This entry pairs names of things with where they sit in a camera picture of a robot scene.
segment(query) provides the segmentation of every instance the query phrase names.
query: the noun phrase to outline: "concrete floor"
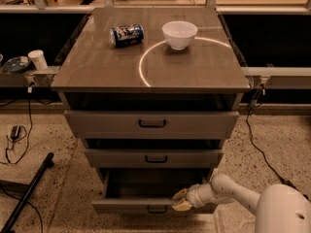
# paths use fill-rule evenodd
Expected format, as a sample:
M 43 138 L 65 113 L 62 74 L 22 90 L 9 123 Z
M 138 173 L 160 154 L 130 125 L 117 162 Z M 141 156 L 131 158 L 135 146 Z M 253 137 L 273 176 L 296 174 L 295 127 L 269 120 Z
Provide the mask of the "concrete floor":
M 280 175 L 291 180 L 297 189 L 311 197 L 311 111 L 309 116 L 254 115 L 254 142 L 265 153 Z M 43 220 L 43 232 L 254 232 L 254 217 L 237 203 L 220 205 L 212 215 L 98 215 L 91 200 L 98 199 L 101 181 L 89 167 L 83 145 L 76 140 L 61 110 L 31 112 L 33 127 L 29 149 L 17 165 L 1 164 L 0 179 L 30 183 L 49 152 L 54 153 L 54 166 L 46 171 L 30 202 Z M 27 106 L 0 109 L 0 161 L 6 162 L 6 135 L 13 125 L 30 128 Z M 25 149 L 25 140 L 10 151 L 11 161 Z M 238 183 L 262 192 L 278 179 L 265 164 L 262 155 L 250 142 L 246 116 L 238 119 L 231 138 L 225 142 L 225 157 L 218 172 L 229 174 Z M 17 201 L 0 191 L 0 228 Z M 36 212 L 26 206 L 14 228 L 18 232 L 40 232 Z

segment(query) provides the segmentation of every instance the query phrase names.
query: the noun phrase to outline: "white cup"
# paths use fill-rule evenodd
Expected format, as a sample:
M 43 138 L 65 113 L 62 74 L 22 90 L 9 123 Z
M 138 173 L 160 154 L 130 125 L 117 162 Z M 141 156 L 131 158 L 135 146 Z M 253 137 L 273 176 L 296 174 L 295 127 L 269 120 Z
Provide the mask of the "white cup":
M 45 70 L 48 68 L 46 58 L 42 50 L 33 50 L 28 54 L 37 70 Z

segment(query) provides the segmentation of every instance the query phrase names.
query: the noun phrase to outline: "can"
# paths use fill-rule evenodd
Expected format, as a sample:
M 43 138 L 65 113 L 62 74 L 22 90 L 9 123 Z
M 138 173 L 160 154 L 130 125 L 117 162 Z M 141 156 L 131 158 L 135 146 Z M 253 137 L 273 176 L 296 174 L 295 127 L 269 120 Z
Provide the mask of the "can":
M 116 48 L 140 43 L 144 39 L 142 25 L 130 24 L 110 29 L 110 41 Z

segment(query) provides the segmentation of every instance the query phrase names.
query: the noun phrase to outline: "white bowl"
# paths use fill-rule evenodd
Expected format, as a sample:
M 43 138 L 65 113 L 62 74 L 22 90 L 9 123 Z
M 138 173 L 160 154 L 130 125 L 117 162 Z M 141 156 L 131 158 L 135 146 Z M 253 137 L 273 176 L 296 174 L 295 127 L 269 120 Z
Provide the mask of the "white bowl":
M 187 21 L 175 20 L 162 27 L 163 36 L 173 50 L 185 49 L 197 33 L 197 27 Z

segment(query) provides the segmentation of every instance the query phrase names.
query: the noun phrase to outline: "open drawer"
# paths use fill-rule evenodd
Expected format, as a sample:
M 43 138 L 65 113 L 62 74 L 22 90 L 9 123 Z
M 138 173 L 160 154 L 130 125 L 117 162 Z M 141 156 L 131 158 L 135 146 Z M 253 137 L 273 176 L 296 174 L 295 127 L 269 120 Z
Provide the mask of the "open drawer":
M 227 139 L 237 112 L 66 111 L 77 138 Z
M 172 209 L 173 195 L 196 183 L 206 183 L 210 169 L 99 169 L 103 199 L 92 201 L 99 214 L 181 214 Z M 212 214 L 216 205 L 183 214 Z
M 85 155 L 95 168 L 211 168 L 218 166 L 223 151 L 208 140 L 88 140 Z

